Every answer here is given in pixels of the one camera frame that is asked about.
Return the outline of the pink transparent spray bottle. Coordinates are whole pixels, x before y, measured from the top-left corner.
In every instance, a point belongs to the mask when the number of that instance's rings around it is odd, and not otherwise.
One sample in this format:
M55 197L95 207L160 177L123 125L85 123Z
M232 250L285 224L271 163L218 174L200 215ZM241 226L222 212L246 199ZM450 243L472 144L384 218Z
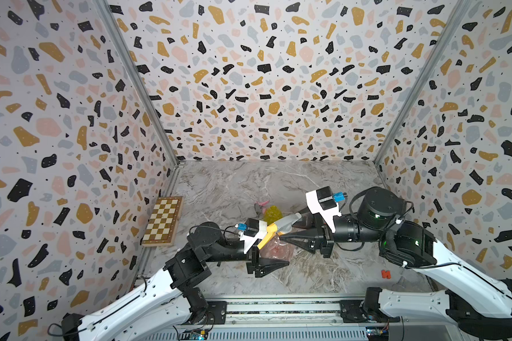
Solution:
M260 256L266 259L290 261L294 255L294 246L283 242L275 235L261 250Z

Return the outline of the grey pink spray nozzle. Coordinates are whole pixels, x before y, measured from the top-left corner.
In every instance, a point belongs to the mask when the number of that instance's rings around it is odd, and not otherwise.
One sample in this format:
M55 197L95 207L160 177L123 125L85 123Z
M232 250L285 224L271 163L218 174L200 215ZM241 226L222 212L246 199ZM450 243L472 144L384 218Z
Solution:
M269 200L264 201L264 202L257 202L257 203L255 203L255 211L256 211L256 213L258 213L258 214L265 213L269 203L270 203Z

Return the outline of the grey yellow spray nozzle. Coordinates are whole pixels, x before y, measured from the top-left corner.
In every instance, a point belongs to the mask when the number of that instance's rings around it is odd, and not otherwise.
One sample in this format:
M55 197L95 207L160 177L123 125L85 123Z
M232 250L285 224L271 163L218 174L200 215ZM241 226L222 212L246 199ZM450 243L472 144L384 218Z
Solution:
M294 213L268 225L265 229L265 235L257 247L262 249L275 235L290 233L292 231L293 224L298 222L301 218L302 215L300 213Z

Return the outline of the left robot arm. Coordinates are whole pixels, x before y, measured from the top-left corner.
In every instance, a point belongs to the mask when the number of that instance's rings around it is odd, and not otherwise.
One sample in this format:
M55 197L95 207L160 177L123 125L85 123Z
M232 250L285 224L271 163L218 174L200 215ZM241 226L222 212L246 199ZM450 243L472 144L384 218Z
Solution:
M189 230L187 243L153 276L122 298L88 315L68 314L48 334L62 340L141 340L164 328L180 332L185 323L214 323L213 313L200 288L211 275L209 263L243 261L247 272L262 278L287 267L288 261L266 259L240 240L228 240L216 223Z

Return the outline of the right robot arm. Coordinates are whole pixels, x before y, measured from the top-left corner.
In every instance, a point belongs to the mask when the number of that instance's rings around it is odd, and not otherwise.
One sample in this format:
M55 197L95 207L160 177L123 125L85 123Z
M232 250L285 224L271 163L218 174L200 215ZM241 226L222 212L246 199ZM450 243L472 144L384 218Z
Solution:
M408 293L370 287L362 301L343 301L346 323L390 323L420 318L455 324L483 340L512 338L512 280L496 280L450 251L434 234L407 220L413 205L385 188L372 187L353 197L358 210L341 211L330 188L307 193L305 226L283 234L283 242L328 258L346 244L360 251L376 243L378 254L403 269L438 282L441 291Z

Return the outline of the yellow spray bottle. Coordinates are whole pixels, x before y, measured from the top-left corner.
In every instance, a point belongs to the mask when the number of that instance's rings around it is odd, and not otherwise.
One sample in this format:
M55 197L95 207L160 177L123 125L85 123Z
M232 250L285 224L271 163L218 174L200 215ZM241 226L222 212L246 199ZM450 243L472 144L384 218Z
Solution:
M272 205L271 207L267 208L264 212L264 221L268 225L271 225L275 223L277 220L280 220L283 218L282 211L275 205Z

